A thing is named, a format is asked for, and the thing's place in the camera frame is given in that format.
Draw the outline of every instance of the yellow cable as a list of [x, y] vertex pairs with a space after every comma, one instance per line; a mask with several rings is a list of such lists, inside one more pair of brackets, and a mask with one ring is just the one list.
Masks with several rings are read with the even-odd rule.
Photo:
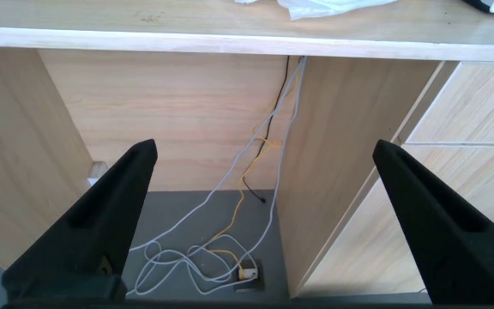
[[[259, 125], [257, 125], [254, 129], [254, 131], [257, 131], [258, 130], [258, 127], [261, 125], [262, 123], [260, 123]], [[250, 172], [250, 169], [256, 164], [256, 162], [262, 158], [272, 147], [276, 147], [276, 146], [280, 146], [281, 145], [281, 141], [274, 141], [274, 142], [270, 142], [269, 140], [267, 140], [266, 138], [262, 137], [262, 136], [259, 136], [258, 139], [262, 140], [264, 143], [267, 143], [268, 146], [266, 147], [266, 149], [264, 149], [250, 164], [249, 166], [247, 167], [247, 169], [245, 170], [244, 174], [241, 175], [241, 177], [239, 178], [239, 181], [238, 181], [238, 191], [239, 191], [239, 194], [241, 195], [241, 198], [239, 199], [239, 202], [238, 204], [236, 205], [236, 208], [235, 210], [233, 211], [233, 217], [232, 217], [232, 222], [230, 222], [230, 224], [225, 228], [223, 229], [222, 231], [220, 231], [219, 233], [217, 233], [215, 236], [213, 236], [213, 238], [211, 240], [214, 240], [215, 238], [221, 236], [223, 233], [225, 233], [228, 229], [230, 229], [230, 227], [233, 226], [233, 223], [235, 222], [236, 220], [236, 215], [238, 214], [238, 210], [239, 210], [239, 206], [241, 206], [241, 203], [244, 201], [245, 199], [245, 194], [243, 193], [243, 191], [241, 190], [241, 182], [243, 181], [243, 179], [245, 178], [245, 176], [247, 176], [247, 174]], [[236, 264], [239, 266], [239, 269], [243, 271], [243, 267], [241, 267], [241, 264], [239, 263], [239, 259], [238, 257], [236, 257], [235, 254], [233, 254], [233, 252], [231, 251], [228, 251], [228, 250], [208, 250], [210, 252], [214, 252], [214, 253], [228, 253], [230, 255], [233, 256], [234, 260], [236, 260]]]
[[258, 160], [260, 158], [262, 158], [271, 148], [272, 146], [276, 146], [277, 144], [281, 144], [281, 142], [269, 142], [268, 140], [266, 140], [264, 137], [259, 137], [260, 139], [262, 139], [264, 142], [267, 142], [268, 143], [268, 147], [266, 147], [250, 164], [249, 164], [249, 167], [247, 167], [247, 169], [245, 170], [244, 174], [241, 175], [241, 177], [239, 178], [239, 181], [238, 181], [238, 190], [239, 190], [239, 194], [241, 195], [241, 198], [239, 199], [239, 202], [238, 204], [236, 205], [236, 209], [233, 211], [233, 217], [232, 217], [232, 222], [230, 222], [230, 224], [225, 228], [223, 229], [222, 231], [220, 231], [219, 233], [217, 233], [215, 236], [213, 236], [213, 238], [211, 240], [214, 240], [215, 238], [221, 236], [223, 233], [225, 233], [228, 229], [230, 229], [230, 227], [232, 227], [233, 223], [235, 222], [236, 220], [236, 215], [238, 214], [238, 210], [239, 210], [239, 206], [241, 206], [241, 203], [244, 201], [245, 199], [245, 194], [243, 193], [243, 191], [241, 190], [241, 182], [243, 180], [243, 178], [245, 177], [245, 175], [247, 175], [250, 171], [250, 169], [255, 165], [255, 163], [258, 162]]
[[230, 254], [231, 256], [233, 256], [233, 259], [236, 260], [236, 264], [239, 266], [239, 270], [243, 270], [243, 267], [241, 267], [241, 264], [239, 263], [238, 257], [236, 257], [236, 255], [233, 254], [232, 251], [228, 251], [228, 250], [208, 250], [208, 251], [213, 252], [213, 253], [228, 253], [228, 254]]

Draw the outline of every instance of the wooden cabinet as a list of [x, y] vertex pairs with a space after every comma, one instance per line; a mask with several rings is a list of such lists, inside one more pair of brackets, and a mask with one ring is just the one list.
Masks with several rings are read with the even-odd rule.
[[[494, 207], [494, 16], [457, 0], [301, 21], [275, 1], [156, 4], [0, 0], [3, 267], [88, 188], [94, 161], [143, 139], [159, 147], [151, 191], [213, 189], [301, 56], [270, 131], [298, 101], [277, 192], [292, 296], [420, 287], [371, 159], [380, 138]], [[261, 159], [252, 187], [273, 189], [279, 164]]]
[[[411, 125], [401, 129], [399, 136], [406, 140], [402, 147], [494, 221], [494, 64], [456, 66], [433, 102], [420, 104], [406, 123]], [[424, 288], [374, 170], [336, 229], [340, 231], [332, 245], [314, 261], [298, 294], [389, 294]]]

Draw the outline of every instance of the wooden panel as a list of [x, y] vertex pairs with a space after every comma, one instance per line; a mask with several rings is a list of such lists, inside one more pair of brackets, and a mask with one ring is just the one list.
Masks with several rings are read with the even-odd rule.
[[[286, 66], [285, 56], [48, 50], [41, 56], [95, 161], [113, 164], [136, 142], [155, 139], [151, 191], [213, 189], [273, 108]], [[293, 94], [272, 123], [273, 139], [283, 136]], [[258, 145], [221, 189], [236, 189]], [[274, 188], [279, 152], [253, 168], [252, 188]]]
[[[494, 148], [404, 148], [494, 221]], [[379, 179], [301, 294], [387, 294], [422, 288], [413, 255]]]
[[300, 21], [273, 0], [0, 0], [0, 46], [494, 61], [494, 15], [458, 0]]
[[39, 54], [0, 49], [0, 265], [85, 192], [91, 163]]
[[310, 58], [284, 158], [278, 211], [292, 296], [400, 129], [438, 63]]
[[494, 64], [462, 63], [408, 142], [494, 143]]

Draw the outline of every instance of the wooden divider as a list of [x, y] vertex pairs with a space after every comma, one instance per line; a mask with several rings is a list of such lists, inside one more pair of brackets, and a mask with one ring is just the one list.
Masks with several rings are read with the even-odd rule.
[[278, 192], [291, 296], [333, 243], [374, 167], [377, 140], [397, 136], [440, 68], [431, 61], [308, 59]]
[[0, 49], [0, 265], [87, 190], [91, 164], [39, 54]]

